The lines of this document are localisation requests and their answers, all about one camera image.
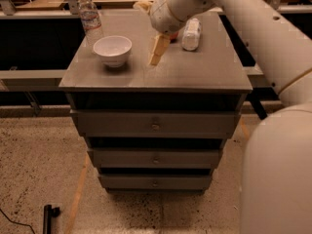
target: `desk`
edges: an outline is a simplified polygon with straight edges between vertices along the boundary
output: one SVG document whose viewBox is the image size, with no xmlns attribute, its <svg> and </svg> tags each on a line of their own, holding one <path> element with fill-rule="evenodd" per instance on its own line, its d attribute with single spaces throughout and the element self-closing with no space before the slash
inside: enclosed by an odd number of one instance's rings
<svg viewBox="0 0 312 234">
<path fill-rule="evenodd" d="M 107 191 L 205 191 L 252 85 L 217 13 L 198 17 L 196 52 L 181 33 L 157 66 L 149 66 L 156 34 L 137 10 L 100 11 L 105 35 L 133 42 L 125 66 L 103 66 L 84 41 L 59 87 Z"/>
</svg>

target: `workbench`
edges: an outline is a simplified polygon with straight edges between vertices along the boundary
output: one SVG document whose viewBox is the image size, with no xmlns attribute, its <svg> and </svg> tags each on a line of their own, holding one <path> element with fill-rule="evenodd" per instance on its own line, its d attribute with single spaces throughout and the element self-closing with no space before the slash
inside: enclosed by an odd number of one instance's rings
<svg viewBox="0 0 312 234">
<path fill-rule="evenodd" d="M 157 66 L 148 65 L 156 31 L 147 15 L 100 17 L 106 36 L 132 40 L 128 62 L 104 66 L 84 40 L 59 85 L 100 183 L 107 191 L 205 191 L 252 90 L 218 14 L 197 17 L 197 51 L 181 48 L 180 31 Z"/>
</svg>

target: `black cable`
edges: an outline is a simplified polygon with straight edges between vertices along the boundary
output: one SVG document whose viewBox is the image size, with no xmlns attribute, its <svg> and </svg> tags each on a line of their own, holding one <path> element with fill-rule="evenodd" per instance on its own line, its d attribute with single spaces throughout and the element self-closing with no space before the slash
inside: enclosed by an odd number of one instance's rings
<svg viewBox="0 0 312 234">
<path fill-rule="evenodd" d="M 1 210 L 1 208 L 0 208 L 0 212 L 1 212 L 1 214 L 3 214 L 3 216 L 4 216 L 7 220 L 9 220 L 11 223 L 13 223 L 13 224 L 18 224 L 18 225 L 22 225 L 22 226 L 27 226 L 27 227 L 29 227 L 29 228 L 31 229 L 32 233 L 35 234 L 33 228 L 31 227 L 31 225 L 29 225 L 29 224 L 24 224 L 24 223 L 20 223 L 20 222 L 11 221 L 11 220 L 9 219 L 9 217 Z"/>
</svg>

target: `speckled floor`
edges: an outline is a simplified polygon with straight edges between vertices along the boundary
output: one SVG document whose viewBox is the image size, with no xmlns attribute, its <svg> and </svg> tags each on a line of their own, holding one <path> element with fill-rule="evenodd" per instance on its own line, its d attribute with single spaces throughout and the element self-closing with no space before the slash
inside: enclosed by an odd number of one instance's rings
<svg viewBox="0 0 312 234">
<path fill-rule="evenodd" d="M 239 233 L 244 146 L 259 120 L 244 114 L 210 188 L 194 194 L 107 194 L 86 156 L 69 108 L 0 107 L 0 208 L 42 233 L 43 207 L 60 207 L 53 233 Z M 32 233 L 0 214 L 1 234 Z"/>
</svg>

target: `white bowl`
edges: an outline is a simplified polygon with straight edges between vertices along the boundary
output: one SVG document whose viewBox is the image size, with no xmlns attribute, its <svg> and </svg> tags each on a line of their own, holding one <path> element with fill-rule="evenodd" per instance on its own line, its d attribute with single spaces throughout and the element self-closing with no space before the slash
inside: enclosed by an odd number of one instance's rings
<svg viewBox="0 0 312 234">
<path fill-rule="evenodd" d="M 132 45 L 127 37 L 106 36 L 95 42 L 94 52 L 105 65 L 119 67 L 127 61 Z"/>
</svg>

